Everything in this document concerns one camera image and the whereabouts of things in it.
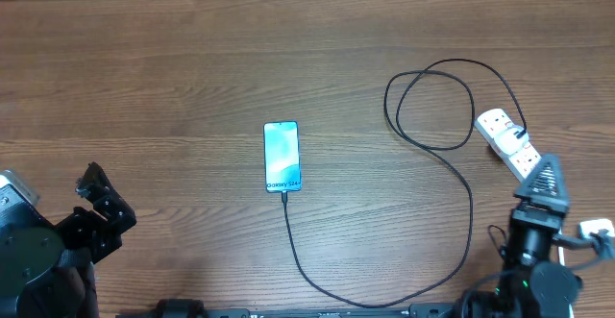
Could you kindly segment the blue Galaxy smartphone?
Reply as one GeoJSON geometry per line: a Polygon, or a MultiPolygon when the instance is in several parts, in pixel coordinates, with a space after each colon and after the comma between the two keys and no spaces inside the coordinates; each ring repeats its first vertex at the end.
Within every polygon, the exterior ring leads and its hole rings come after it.
{"type": "Polygon", "coordinates": [[[265,189],[269,193],[302,189],[299,127],[296,121],[263,125],[265,189]]]}

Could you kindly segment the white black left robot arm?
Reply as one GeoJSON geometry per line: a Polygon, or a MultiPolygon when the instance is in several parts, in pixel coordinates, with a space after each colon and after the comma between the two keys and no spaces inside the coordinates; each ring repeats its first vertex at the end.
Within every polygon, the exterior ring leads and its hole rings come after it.
{"type": "Polygon", "coordinates": [[[39,195],[11,170],[1,172],[1,315],[98,317],[94,265],[122,246],[135,212],[103,168],[88,165],[76,193],[92,209],[53,224],[37,211],[39,195]]]}

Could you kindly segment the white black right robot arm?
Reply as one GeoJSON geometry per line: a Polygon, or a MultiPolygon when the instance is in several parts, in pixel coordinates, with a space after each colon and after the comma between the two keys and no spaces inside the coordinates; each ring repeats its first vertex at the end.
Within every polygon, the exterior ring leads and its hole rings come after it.
{"type": "Polygon", "coordinates": [[[457,317],[567,317],[582,280],[551,261],[552,247],[589,248],[591,241],[560,232],[569,194],[559,157],[544,155],[514,192],[503,271],[477,282],[457,306],[457,317]]]}

